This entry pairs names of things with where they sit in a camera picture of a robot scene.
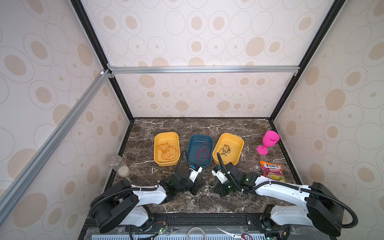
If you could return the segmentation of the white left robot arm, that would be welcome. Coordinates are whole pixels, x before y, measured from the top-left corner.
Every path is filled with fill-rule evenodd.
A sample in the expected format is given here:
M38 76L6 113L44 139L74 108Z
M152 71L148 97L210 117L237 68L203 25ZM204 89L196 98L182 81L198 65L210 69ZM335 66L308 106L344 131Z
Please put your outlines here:
M203 168L193 165L178 170L170 178L151 187L131 185L122 180L90 204L89 217L95 220L99 232L105 234L119 225L134 225L146 229L153 222L146 205L161 205L175 199L177 194L190 192L196 195L201 182L197 180Z

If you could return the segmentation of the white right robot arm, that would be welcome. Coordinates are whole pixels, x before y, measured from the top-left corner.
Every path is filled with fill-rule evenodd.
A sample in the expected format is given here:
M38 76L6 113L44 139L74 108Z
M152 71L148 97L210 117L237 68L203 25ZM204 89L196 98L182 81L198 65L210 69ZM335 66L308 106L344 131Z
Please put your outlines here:
M265 231L284 225L302 225L339 237L342 229L354 228L359 222L357 214L321 183L308 186L280 182L256 173L245 174L231 163L215 167L212 174L219 180L217 191L222 197L241 192L290 203L289 206L266 206L258 221Z

